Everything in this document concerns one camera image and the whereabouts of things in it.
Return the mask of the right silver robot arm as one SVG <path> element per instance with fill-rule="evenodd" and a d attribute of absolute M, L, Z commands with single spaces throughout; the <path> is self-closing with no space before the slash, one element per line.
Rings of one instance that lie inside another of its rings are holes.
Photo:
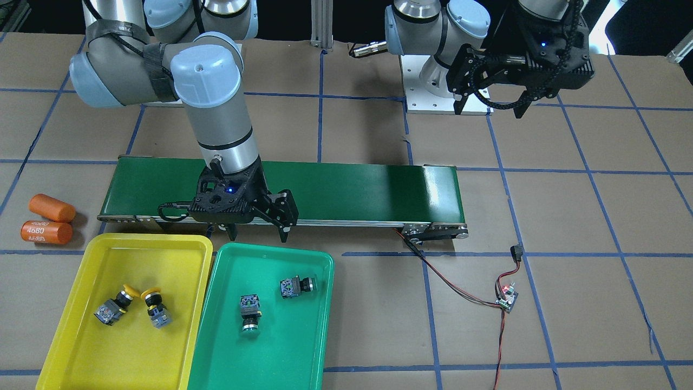
<path fill-rule="evenodd" d="M 290 190 L 271 193 L 243 89 L 237 40 L 257 35 L 255 1 L 84 1 L 87 51 L 69 73 L 93 108 L 179 101 L 205 168 L 191 201 L 161 203 L 159 217 L 222 225 L 262 219 L 280 240 L 298 222 Z"/>

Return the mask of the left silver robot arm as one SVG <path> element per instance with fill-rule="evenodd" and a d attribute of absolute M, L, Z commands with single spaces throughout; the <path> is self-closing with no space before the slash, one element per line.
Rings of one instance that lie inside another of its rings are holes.
<path fill-rule="evenodd" d="M 493 18 L 476 1 L 395 1 L 384 12 L 391 54 L 424 56 L 415 89 L 461 114 L 474 96 L 522 118 L 540 99 L 594 75 L 582 1 L 510 1 Z"/>

